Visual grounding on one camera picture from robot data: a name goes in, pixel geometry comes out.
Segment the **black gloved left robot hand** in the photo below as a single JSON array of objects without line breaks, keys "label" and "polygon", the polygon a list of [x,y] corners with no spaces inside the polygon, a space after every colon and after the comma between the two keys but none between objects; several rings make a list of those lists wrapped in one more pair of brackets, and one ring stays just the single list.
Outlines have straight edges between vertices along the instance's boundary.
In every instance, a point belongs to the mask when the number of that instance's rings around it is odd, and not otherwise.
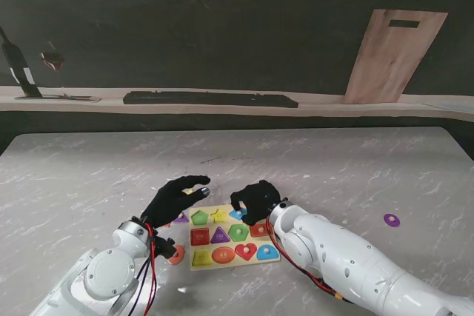
[{"label": "black gloved left robot hand", "polygon": [[205,187],[209,182],[206,175],[187,175],[168,181],[142,212],[141,221],[155,229],[171,223],[184,210],[210,194]]}]

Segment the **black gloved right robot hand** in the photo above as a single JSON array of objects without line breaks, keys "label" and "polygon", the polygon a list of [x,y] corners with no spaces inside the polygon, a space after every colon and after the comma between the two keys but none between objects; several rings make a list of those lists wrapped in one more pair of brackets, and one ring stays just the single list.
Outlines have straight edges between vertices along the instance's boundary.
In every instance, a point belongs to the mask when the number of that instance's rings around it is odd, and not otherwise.
[{"label": "black gloved right robot hand", "polygon": [[266,219],[276,205],[281,203],[281,196],[270,182],[260,180],[233,192],[230,202],[236,212],[241,210],[240,203],[243,203],[247,213],[241,220],[248,226],[254,226],[260,220]]}]

